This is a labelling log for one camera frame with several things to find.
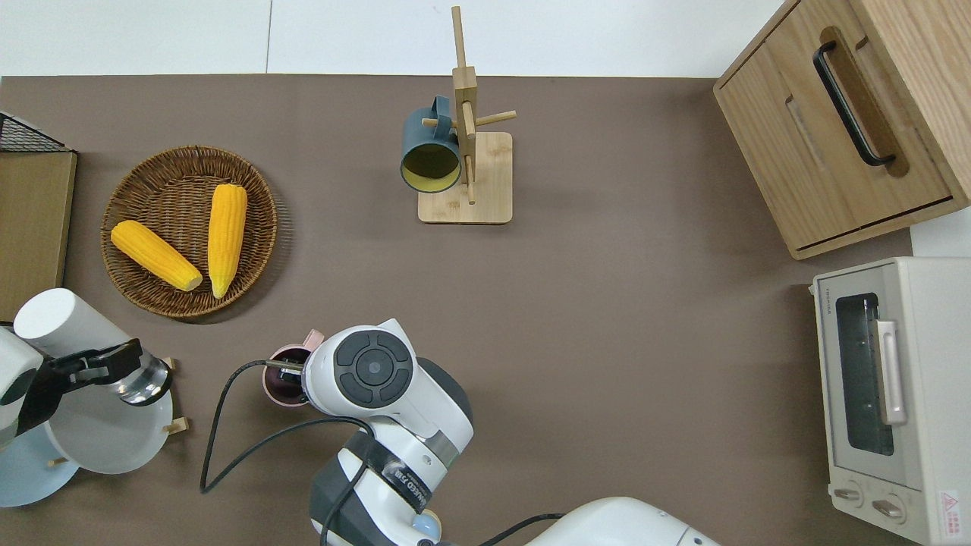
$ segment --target wooden cabinet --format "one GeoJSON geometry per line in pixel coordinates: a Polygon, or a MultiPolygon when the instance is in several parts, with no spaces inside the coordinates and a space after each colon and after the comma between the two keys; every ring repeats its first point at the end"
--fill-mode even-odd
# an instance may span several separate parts
{"type": "Polygon", "coordinates": [[[715,96],[797,259],[969,204],[967,0],[790,0],[715,96]]]}

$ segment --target dark blue mug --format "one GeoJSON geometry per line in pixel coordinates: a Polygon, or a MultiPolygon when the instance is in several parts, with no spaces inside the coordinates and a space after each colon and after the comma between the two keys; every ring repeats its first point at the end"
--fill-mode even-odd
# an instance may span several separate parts
{"type": "Polygon", "coordinates": [[[424,193],[451,188],[462,172],[458,137],[452,130],[449,99],[435,97],[431,108],[419,108],[405,120],[401,138],[401,178],[408,186],[424,193]],[[422,119],[438,121],[426,127],[422,119]]]}

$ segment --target black wire basket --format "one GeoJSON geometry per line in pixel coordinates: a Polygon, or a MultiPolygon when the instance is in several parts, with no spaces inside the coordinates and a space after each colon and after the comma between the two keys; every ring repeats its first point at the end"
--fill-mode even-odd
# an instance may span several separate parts
{"type": "Polygon", "coordinates": [[[20,119],[0,112],[0,152],[73,152],[20,119]]]}

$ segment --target white plate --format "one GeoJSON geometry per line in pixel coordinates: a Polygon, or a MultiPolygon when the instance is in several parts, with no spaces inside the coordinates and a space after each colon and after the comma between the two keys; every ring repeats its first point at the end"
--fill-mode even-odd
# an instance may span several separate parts
{"type": "Polygon", "coordinates": [[[0,507],[37,502],[64,487],[78,466],[70,461],[48,466],[48,461],[59,457],[61,454],[42,427],[32,428],[15,438],[0,452],[0,507]]]}
{"type": "Polygon", "coordinates": [[[130,406],[107,389],[68,392],[44,423],[64,457],[100,474],[121,474],[144,466],[162,449],[172,423],[172,394],[148,406],[130,406]]]}

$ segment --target pink cup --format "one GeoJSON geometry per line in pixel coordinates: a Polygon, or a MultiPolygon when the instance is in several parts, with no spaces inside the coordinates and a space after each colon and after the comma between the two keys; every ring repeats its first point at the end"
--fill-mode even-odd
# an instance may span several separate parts
{"type": "MultiPolygon", "coordinates": [[[[289,360],[297,364],[307,361],[310,353],[323,343],[323,334],[310,330],[307,339],[300,345],[284,345],[274,353],[270,360],[289,360]]],[[[303,393],[301,383],[293,383],[282,379],[280,368],[263,366],[263,391],[274,402],[288,408],[295,408],[307,403],[307,396],[303,393]]]]}

